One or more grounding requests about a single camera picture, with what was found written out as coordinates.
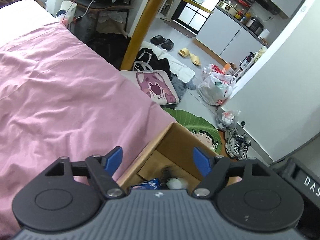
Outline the white floor mat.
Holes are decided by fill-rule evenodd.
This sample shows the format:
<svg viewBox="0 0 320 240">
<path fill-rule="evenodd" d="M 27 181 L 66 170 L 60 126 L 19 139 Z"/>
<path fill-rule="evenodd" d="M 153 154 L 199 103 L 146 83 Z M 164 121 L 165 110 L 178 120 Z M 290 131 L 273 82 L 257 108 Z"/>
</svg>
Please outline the white floor mat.
<svg viewBox="0 0 320 240">
<path fill-rule="evenodd" d="M 151 49 L 159 60 L 167 59 L 169 61 L 170 71 L 177 75 L 182 82 L 188 83 L 195 76 L 195 72 L 192 69 L 171 56 L 166 50 L 146 41 L 142 42 L 140 48 Z"/>
</svg>

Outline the blue tissue pack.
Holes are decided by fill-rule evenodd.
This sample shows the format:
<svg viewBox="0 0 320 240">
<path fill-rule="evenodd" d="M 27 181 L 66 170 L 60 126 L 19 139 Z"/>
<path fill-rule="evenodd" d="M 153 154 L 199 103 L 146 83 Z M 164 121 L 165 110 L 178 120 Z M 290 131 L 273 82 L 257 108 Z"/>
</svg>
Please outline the blue tissue pack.
<svg viewBox="0 0 320 240">
<path fill-rule="evenodd" d="M 150 179 L 142 183 L 133 185 L 130 189 L 140 189 L 140 190 L 157 190 L 161 186 L 161 181 L 158 178 Z"/>
</svg>

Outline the brown cardboard box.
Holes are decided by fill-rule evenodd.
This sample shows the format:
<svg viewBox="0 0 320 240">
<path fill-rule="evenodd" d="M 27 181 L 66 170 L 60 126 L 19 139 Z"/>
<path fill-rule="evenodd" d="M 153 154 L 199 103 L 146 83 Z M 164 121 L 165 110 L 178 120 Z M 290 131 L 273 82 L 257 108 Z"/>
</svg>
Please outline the brown cardboard box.
<svg viewBox="0 0 320 240">
<path fill-rule="evenodd" d="M 173 122 L 146 145 L 119 177 L 117 183 L 127 190 L 132 185 L 159 178 L 161 170 L 166 166 L 171 166 L 175 175 L 187 181 L 187 190 L 191 193 L 203 179 L 193 162 L 195 147 L 199 147 L 211 157 L 221 156 L 200 142 L 185 127 Z"/>
</svg>

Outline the black spray bottle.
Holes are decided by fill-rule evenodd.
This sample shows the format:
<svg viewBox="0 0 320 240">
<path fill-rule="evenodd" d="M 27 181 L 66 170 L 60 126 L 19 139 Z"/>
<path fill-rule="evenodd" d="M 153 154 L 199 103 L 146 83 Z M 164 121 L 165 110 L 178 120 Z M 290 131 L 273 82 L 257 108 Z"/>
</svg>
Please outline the black spray bottle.
<svg viewBox="0 0 320 240">
<path fill-rule="evenodd" d="M 240 64 L 240 69 L 244 70 L 254 57 L 254 53 L 250 52 L 248 56 Z"/>
</svg>

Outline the left yellow slipper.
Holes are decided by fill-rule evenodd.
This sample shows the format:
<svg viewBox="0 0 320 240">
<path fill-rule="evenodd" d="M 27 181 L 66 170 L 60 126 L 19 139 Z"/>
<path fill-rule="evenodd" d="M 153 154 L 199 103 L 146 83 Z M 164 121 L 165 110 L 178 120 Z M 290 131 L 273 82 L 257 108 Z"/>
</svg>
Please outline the left yellow slipper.
<svg viewBox="0 0 320 240">
<path fill-rule="evenodd" d="M 190 51 L 187 48 L 182 48 L 178 51 L 178 54 L 182 57 L 188 57 L 190 55 Z"/>
</svg>

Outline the grey fuzzy cloth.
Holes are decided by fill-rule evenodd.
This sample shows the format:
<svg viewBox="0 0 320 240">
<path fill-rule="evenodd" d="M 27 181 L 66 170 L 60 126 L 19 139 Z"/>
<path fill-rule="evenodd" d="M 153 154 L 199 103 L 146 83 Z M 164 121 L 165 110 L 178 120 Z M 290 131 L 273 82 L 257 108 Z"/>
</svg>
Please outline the grey fuzzy cloth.
<svg viewBox="0 0 320 240">
<path fill-rule="evenodd" d="M 187 83 L 184 83 L 182 80 L 180 80 L 176 74 L 171 74 L 171 83 L 177 93 L 177 96 L 179 100 L 182 100 L 182 97 L 186 93 L 186 91 L 189 90 L 195 90 L 196 86 L 194 85 L 193 81 L 190 80 Z"/>
</svg>

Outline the round yellow-legged table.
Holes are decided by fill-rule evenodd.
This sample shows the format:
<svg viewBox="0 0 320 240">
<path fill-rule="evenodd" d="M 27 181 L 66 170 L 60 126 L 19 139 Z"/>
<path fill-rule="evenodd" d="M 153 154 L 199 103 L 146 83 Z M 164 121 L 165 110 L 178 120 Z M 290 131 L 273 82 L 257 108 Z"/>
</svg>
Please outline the round yellow-legged table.
<svg viewBox="0 0 320 240">
<path fill-rule="evenodd" d="M 140 50 L 140 46 L 144 41 L 146 34 L 148 33 L 149 27 L 152 24 L 154 18 L 157 15 L 157 11 L 161 7 L 164 0 L 148 0 L 146 6 L 139 17 L 139 21 L 135 27 L 135 30 L 131 36 L 130 43 L 126 50 L 125 56 L 123 58 L 120 70 L 131 70 L 133 63 L 135 61 L 136 55 Z M 190 3 L 195 7 L 207 12 L 212 13 L 212 10 L 207 9 L 202 6 L 200 3 L 197 3 L 193 0 L 182 0 L 184 2 Z"/>
</svg>

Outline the green cartoon leaf rug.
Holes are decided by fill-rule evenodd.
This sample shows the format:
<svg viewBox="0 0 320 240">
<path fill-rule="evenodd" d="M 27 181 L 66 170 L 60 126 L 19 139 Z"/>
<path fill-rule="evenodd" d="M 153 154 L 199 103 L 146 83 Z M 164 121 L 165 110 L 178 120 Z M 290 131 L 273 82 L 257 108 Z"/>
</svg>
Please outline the green cartoon leaf rug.
<svg viewBox="0 0 320 240">
<path fill-rule="evenodd" d="M 169 142 L 182 146 L 190 154 L 191 150 L 188 150 L 188 148 L 195 145 L 199 146 L 200 144 L 195 142 L 195 139 L 198 139 L 216 154 L 224 155 L 225 152 L 222 149 L 224 141 L 220 132 L 206 119 L 184 110 L 170 109 L 168 107 L 163 110 L 176 121 L 165 136 L 165 139 L 168 139 Z"/>
</svg>

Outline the right grey sneaker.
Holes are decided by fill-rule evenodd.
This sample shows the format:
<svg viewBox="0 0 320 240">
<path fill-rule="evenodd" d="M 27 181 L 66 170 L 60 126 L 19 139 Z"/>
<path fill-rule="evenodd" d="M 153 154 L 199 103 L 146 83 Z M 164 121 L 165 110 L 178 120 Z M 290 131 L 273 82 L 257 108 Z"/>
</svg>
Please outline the right grey sneaker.
<svg viewBox="0 0 320 240">
<path fill-rule="evenodd" d="M 239 156 L 238 160 L 245 160 L 247 158 L 248 149 L 251 147 L 251 141 L 248 139 L 248 135 L 244 133 L 239 136 Z"/>
</svg>

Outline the left black slipper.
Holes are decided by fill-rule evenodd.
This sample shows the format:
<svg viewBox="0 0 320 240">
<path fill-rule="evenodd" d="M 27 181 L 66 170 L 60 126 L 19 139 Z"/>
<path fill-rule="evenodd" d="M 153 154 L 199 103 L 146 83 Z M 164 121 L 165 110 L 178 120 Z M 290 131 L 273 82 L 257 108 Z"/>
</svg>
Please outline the left black slipper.
<svg viewBox="0 0 320 240">
<path fill-rule="evenodd" d="M 163 44 L 166 39 L 162 35 L 156 35 L 150 39 L 150 42 L 154 45 Z"/>
</svg>

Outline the white small appliance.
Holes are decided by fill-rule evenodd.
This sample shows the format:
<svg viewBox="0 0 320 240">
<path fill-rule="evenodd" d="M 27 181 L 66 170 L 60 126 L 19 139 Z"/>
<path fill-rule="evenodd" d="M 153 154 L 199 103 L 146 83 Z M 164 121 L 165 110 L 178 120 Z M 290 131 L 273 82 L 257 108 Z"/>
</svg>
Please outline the white small appliance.
<svg viewBox="0 0 320 240">
<path fill-rule="evenodd" d="M 58 22 L 69 26 L 73 21 L 77 4 L 71 1 L 63 1 L 60 10 L 57 11 L 55 18 Z"/>
</svg>

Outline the yellow slipper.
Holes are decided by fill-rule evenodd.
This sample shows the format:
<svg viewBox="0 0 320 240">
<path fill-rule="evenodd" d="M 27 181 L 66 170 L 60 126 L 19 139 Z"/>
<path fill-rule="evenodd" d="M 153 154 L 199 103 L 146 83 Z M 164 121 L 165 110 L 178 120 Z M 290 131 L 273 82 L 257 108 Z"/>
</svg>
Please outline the yellow slipper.
<svg viewBox="0 0 320 240">
<path fill-rule="evenodd" d="M 201 65 L 201 61 L 200 58 L 198 56 L 196 56 L 195 54 L 190 53 L 189 54 L 190 59 L 192 61 L 192 63 L 196 66 L 200 66 Z"/>
<path fill-rule="evenodd" d="M 187 48 L 182 48 L 178 51 L 178 54 L 182 57 L 188 57 L 190 55 L 190 51 Z"/>
</svg>

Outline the white red shopping bag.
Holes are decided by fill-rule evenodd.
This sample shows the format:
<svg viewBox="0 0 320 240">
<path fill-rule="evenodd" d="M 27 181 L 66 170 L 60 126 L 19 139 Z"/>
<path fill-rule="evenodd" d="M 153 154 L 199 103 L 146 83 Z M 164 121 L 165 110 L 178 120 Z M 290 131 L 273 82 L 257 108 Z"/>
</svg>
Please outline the white red shopping bag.
<svg viewBox="0 0 320 240">
<path fill-rule="evenodd" d="M 217 65 L 202 68 L 202 81 L 196 87 L 200 98 L 211 106 L 222 105 L 232 94 L 236 77 L 226 75 Z"/>
</svg>

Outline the grey sneaker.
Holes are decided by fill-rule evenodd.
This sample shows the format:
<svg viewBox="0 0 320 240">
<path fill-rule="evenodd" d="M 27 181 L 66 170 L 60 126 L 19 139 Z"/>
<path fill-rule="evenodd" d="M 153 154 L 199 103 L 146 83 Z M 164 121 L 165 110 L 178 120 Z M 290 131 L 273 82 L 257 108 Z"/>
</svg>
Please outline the grey sneaker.
<svg viewBox="0 0 320 240">
<path fill-rule="evenodd" d="M 248 135 L 244 133 L 239 136 L 239 156 L 238 160 L 245 160 L 247 158 L 248 149 L 251 147 L 251 141 L 248 139 Z"/>
<path fill-rule="evenodd" d="M 238 129 L 230 129 L 225 131 L 224 133 L 225 137 L 225 150 L 226 153 L 231 158 L 239 158 L 240 157 L 240 148 L 243 143 L 242 136 L 238 133 Z"/>
</svg>

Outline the right black slipper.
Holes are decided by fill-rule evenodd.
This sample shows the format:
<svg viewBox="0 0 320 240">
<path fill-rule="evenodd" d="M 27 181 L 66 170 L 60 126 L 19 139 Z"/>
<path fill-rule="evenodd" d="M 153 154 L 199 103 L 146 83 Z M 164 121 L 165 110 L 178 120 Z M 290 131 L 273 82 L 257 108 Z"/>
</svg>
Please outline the right black slipper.
<svg viewBox="0 0 320 240">
<path fill-rule="evenodd" d="M 174 47 L 174 43 L 172 40 L 167 39 L 163 44 L 161 44 L 161 47 L 167 51 L 170 51 Z"/>
</svg>

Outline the white kitchen cabinet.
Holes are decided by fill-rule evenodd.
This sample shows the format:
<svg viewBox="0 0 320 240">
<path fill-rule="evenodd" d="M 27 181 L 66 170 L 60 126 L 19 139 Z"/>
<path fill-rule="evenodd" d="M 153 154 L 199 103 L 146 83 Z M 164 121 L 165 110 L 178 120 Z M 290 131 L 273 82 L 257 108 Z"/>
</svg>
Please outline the white kitchen cabinet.
<svg viewBox="0 0 320 240">
<path fill-rule="evenodd" d="M 250 52 L 255 53 L 263 43 L 247 27 L 220 7 L 208 17 L 195 39 L 225 62 L 236 66 Z"/>
</svg>

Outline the black slipper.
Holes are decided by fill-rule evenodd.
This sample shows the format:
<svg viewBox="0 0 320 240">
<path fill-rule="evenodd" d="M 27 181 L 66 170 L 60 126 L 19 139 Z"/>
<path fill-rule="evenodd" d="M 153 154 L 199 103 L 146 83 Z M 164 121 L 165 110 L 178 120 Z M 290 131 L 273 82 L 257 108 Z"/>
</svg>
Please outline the black slipper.
<svg viewBox="0 0 320 240">
<path fill-rule="evenodd" d="M 166 39 L 162 35 L 156 35 L 150 39 L 150 42 L 154 45 L 163 44 Z"/>
<path fill-rule="evenodd" d="M 163 44 L 161 44 L 161 47 L 167 51 L 170 51 L 174 47 L 174 43 L 172 40 L 167 39 Z"/>
</svg>

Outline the pink bear laptop bag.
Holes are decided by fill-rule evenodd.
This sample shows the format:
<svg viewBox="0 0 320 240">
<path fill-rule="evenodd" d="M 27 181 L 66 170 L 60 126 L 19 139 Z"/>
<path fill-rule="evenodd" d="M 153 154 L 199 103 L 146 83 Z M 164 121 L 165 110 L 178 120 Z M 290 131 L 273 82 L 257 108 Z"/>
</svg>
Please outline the pink bear laptop bag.
<svg viewBox="0 0 320 240">
<path fill-rule="evenodd" d="M 167 73 L 163 70 L 121 70 L 120 73 L 148 95 L 153 102 L 160 106 L 175 105 L 180 102 Z"/>
</svg>

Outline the pink bed sheet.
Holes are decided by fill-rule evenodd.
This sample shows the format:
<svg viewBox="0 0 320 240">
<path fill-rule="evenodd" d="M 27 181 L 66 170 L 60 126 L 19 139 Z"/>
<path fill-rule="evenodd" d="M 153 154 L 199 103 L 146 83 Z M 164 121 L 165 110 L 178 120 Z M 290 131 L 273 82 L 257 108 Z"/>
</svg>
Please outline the pink bed sheet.
<svg viewBox="0 0 320 240">
<path fill-rule="evenodd" d="M 61 156 L 116 146 L 118 179 L 173 122 L 110 63 L 33 0 L 1 9 L 1 239 L 19 229 L 14 196 Z"/>
</svg>

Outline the left grey sneaker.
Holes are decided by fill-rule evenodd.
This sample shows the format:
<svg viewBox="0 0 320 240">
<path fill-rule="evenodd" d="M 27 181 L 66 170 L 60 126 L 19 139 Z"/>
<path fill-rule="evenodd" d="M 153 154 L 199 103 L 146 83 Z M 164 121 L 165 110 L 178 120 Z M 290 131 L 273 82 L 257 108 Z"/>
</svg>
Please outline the left grey sneaker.
<svg viewBox="0 0 320 240">
<path fill-rule="evenodd" d="M 230 129 L 225 131 L 224 133 L 225 137 L 225 150 L 226 153 L 231 158 L 239 158 L 240 157 L 240 148 L 243 143 L 242 136 L 238 133 L 238 129 Z"/>
</svg>

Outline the right yellow slipper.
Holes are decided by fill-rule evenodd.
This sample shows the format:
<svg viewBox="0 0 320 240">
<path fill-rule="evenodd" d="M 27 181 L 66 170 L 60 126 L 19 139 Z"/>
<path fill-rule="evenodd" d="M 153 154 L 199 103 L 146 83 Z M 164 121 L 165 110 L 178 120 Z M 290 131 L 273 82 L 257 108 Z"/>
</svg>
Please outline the right yellow slipper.
<svg viewBox="0 0 320 240">
<path fill-rule="evenodd" d="M 200 66 L 201 65 L 201 61 L 200 58 L 198 56 L 196 56 L 195 54 L 190 53 L 189 54 L 190 59 L 192 61 L 192 63 L 196 66 Z"/>
</svg>

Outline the small clear plastic bag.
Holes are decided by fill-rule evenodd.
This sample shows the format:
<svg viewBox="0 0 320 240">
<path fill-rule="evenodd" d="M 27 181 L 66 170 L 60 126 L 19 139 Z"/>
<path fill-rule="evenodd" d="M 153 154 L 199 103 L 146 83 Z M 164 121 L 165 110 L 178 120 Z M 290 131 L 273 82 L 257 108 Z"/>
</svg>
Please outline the small clear plastic bag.
<svg viewBox="0 0 320 240">
<path fill-rule="evenodd" d="M 222 111 L 216 115 L 216 124 L 222 131 L 234 129 L 241 111 Z"/>
</svg>

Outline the black clothes pile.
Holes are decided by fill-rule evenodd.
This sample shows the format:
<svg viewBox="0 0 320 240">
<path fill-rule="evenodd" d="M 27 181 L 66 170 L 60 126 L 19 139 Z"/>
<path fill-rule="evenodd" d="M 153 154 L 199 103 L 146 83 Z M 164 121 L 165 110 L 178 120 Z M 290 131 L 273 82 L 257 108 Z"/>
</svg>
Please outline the black clothes pile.
<svg viewBox="0 0 320 240">
<path fill-rule="evenodd" d="M 148 64 L 153 70 L 163 70 L 171 77 L 170 64 L 168 59 L 159 59 L 158 56 L 149 48 L 142 48 L 138 52 L 133 64 L 134 70 L 148 69 Z"/>
</svg>

